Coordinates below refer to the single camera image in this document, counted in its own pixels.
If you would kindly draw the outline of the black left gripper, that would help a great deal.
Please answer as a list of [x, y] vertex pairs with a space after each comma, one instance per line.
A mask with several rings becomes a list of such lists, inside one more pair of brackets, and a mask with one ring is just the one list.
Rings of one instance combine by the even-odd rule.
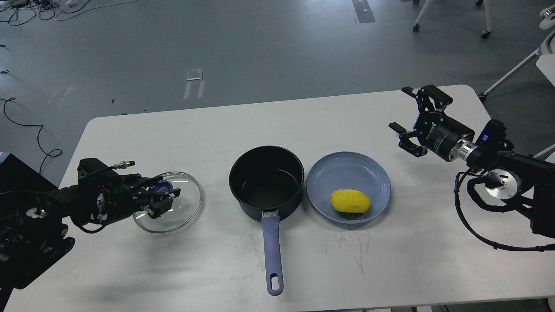
[[159, 218], [172, 208], [174, 198], [181, 192], [164, 176], [148, 178], [140, 174], [103, 176], [98, 189], [93, 210], [95, 224], [122, 221], [144, 207], [151, 219]]

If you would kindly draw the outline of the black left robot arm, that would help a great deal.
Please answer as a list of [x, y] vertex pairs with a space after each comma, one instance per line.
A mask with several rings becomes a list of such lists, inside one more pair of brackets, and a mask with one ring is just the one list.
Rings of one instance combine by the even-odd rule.
[[108, 166], [97, 158], [85, 158], [77, 167], [76, 185], [2, 193], [1, 206], [8, 213], [1, 218], [1, 288], [29, 286], [72, 250], [75, 239], [67, 235], [64, 218], [95, 234], [136, 212], [156, 219], [170, 211], [180, 188], [161, 176], [117, 174], [117, 169], [134, 164], [121, 161]]

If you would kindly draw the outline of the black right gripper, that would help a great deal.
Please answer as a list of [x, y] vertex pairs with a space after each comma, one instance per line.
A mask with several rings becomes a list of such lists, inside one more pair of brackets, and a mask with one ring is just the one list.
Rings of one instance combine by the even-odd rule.
[[[418, 90], [407, 86], [401, 91], [415, 99], [419, 116], [412, 132], [398, 123], [388, 124], [398, 136], [398, 146], [415, 157], [422, 157], [430, 150], [446, 162], [454, 161], [460, 140], [473, 140], [474, 137], [472, 129], [444, 114], [454, 99], [432, 84]], [[420, 145], [411, 138], [417, 138]]]

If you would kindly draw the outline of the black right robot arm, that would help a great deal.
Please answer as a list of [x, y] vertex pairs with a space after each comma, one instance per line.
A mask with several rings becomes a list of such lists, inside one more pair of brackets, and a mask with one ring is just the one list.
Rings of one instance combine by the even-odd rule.
[[472, 201], [484, 211], [515, 211], [530, 222], [533, 234], [554, 237], [554, 164], [514, 152], [505, 125], [491, 119], [480, 135], [446, 115], [453, 98], [435, 85], [402, 88], [418, 105], [418, 118], [407, 130], [398, 123], [388, 126], [397, 133], [399, 147], [415, 157], [433, 152], [446, 162], [466, 163], [454, 182], [454, 204], [464, 227], [494, 249], [513, 252], [553, 251], [554, 245], [516, 247], [482, 237], [468, 223], [460, 205], [460, 188], [467, 184]]

